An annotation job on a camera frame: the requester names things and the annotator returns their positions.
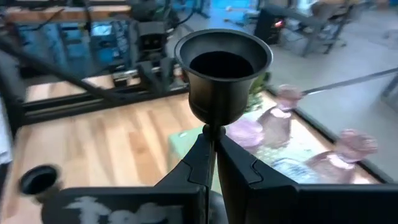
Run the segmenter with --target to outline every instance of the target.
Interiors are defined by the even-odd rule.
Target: cup opening
[[[245,58],[224,51],[203,53],[191,61],[190,68],[215,78],[243,78],[254,73]]]
[[[20,180],[20,191],[25,195],[37,195],[51,188],[58,179],[56,168],[39,166],[26,172]]]

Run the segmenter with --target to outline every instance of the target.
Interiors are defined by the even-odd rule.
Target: gray floor
[[[210,20],[194,15],[187,24],[194,30],[229,28],[252,32],[252,27],[242,29],[223,22],[225,17],[238,20],[240,13],[228,14],[214,9],[211,15]],[[301,42],[291,42],[285,47],[273,46],[271,83],[289,83],[306,90],[394,68],[398,66],[398,38],[382,39],[384,31],[394,28],[394,24],[398,28],[398,14],[394,12],[364,12],[360,20],[349,24],[343,31],[342,38],[348,45],[337,47],[328,55],[315,51],[302,58],[298,55]],[[183,28],[176,33],[169,42],[170,54],[178,39],[187,33]],[[299,107],[336,134],[345,128],[356,128],[375,136],[380,150],[369,156],[369,160],[398,180],[398,113],[379,99],[380,92],[391,78],[311,95],[303,99]],[[0,131],[0,142],[5,142],[1,138],[7,139],[5,132]]]

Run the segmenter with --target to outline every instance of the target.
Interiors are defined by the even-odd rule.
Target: cable
[[[62,8],[60,10],[58,10],[56,13],[54,13],[54,15],[52,15],[49,19],[47,19],[45,22],[43,22],[42,24],[38,25],[36,28],[33,28],[31,31],[37,31],[41,28],[43,28],[43,26],[47,25],[49,22],[51,22],[56,16],[58,16],[62,11],[64,11],[65,8]]]
[[[86,0],[81,0],[84,5],[85,9],[85,17],[86,17],[86,25],[84,26],[85,30],[88,32],[88,36],[91,37],[91,27],[93,25],[93,18],[91,18],[90,10],[89,10],[89,5]]]
[[[170,11],[173,8],[172,4],[173,4],[173,1],[171,1],[171,0],[165,0],[165,2],[164,2],[164,7],[163,7],[163,20],[164,21],[169,18]]]
[[[187,22],[189,19],[191,19],[191,17],[195,13],[195,8],[196,8],[197,4],[198,4],[197,1],[195,1],[194,5],[192,6],[191,13],[187,16],[187,18],[185,18],[185,19],[181,20],[180,22],[178,22],[176,24],[176,27],[178,27],[179,25],[183,24],[184,22]]]

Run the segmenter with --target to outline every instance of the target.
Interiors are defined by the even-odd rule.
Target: metal rod
[[[77,105],[77,106],[72,106],[70,108],[62,108],[60,110],[56,111],[43,111],[41,113],[36,113],[33,115],[26,115],[24,118],[24,123],[23,125],[29,125],[29,124],[34,124],[34,123],[39,123],[39,122],[44,122],[44,121],[50,121],[53,119],[59,119],[59,118],[64,118],[67,116],[75,116],[83,113],[89,113],[93,111],[98,111],[98,110],[104,110],[108,108],[114,108],[116,106],[124,106],[124,105],[129,105],[131,103],[138,103],[142,101],[147,101],[147,100],[154,100],[158,99],[161,97],[168,97],[168,96],[173,96],[173,95],[178,95],[181,93],[186,93],[188,92],[188,89],[181,89],[181,90],[175,90],[175,91],[169,91],[165,93],[165,95],[158,95],[158,94],[153,94],[153,93],[146,93],[146,94],[141,94],[141,95],[135,95],[135,94],[128,94],[125,99],[123,99],[120,103],[108,103],[106,101],[93,101],[89,102],[84,105]]]
[[[141,85],[131,85],[122,88],[114,88],[112,90],[106,90],[106,91],[112,91],[114,93],[119,93],[119,94],[130,94],[130,93],[139,93],[139,92],[142,93],[143,91],[146,91],[146,89]],[[89,93],[80,93],[71,96],[61,96],[46,100],[27,102],[23,103],[22,107],[26,112],[30,112],[30,111],[43,110],[47,108],[55,108],[64,105],[71,105],[75,103],[88,102],[93,100],[96,100],[96,98],[93,95]]]
[[[373,79],[376,79],[376,78],[382,78],[382,77],[384,77],[386,75],[391,75],[394,72],[398,72],[398,68],[393,68],[393,69],[386,70],[386,71],[383,71],[383,72],[377,72],[377,73],[373,73],[373,74],[366,75],[366,76],[363,76],[363,77],[353,78],[351,80],[338,82],[338,83],[333,83],[333,84],[330,84],[330,85],[325,85],[325,86],[321,86],[321,87],[316,87],[316,88],[312,88],[312,89],[309,89],[309,90],[305,90],[305,91],[303,91],[303,96],[312,95],[312,94],[319,93],[319,92],[322,92],[322,91],[325,91],[325,90],[332,90],[332,89],[335,89],[335,88],[340,88],[340,87],[344,87],[344,86],[358,84],[358,83],[366,82],[366,81],[373,80]]]
[[[13,44],[11,41],[8,41],[5,37],[1,37],[1,36],[0,36],[0,49],[5,51],[5,53],[18,58],[21,62],[31,65],[32,67],[36,68],[37,70],[39,70],[41,72],[49,73],[51,75],[56,76],[57,78],[68,81],[68,82],[86,90],[87,92],[91,93],[92,95],[95,95],[100,98],[104,98],[105,100],[108,100],[110,102],[119,101],[119,98],[116,97],[116,95],[113,95],[110,92],[104,91],[100,88],[96,88],[80,79],[77,79],[74,77],[74,74],[67,72],[67,71],[62,71],[61,68],[54,66],[51,63],[48,63],[46,61],[43,61],[43,60],[35,57],[34,55],[28,54],[18,47],[13,47]]]
[[[41,110],[27,111],[25,113],[25,116],[34,116],[36,114],[43,114],[43,113],[48,113],[48,112],[53,112],[53,111],[64,111],[64,110],[68,110],[70,108],[77,108],[79,106],[91,105],[93,103],[101,103],[102,101],[104,101],[104,100],[103,99],[95,99],[95,100],[91,100],[91,101],[83,101],[80,103],[65,104],[65,105],[51,107],[51,108],[44,108]]]

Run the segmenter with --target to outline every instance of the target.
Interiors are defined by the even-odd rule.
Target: red light
[[[280,28],[280,27],[282,27],[284,25],[284,23],[282,22],[282,21],[279,21],[279,22],[276,22],[275,23],[275,27],[276,28]]]

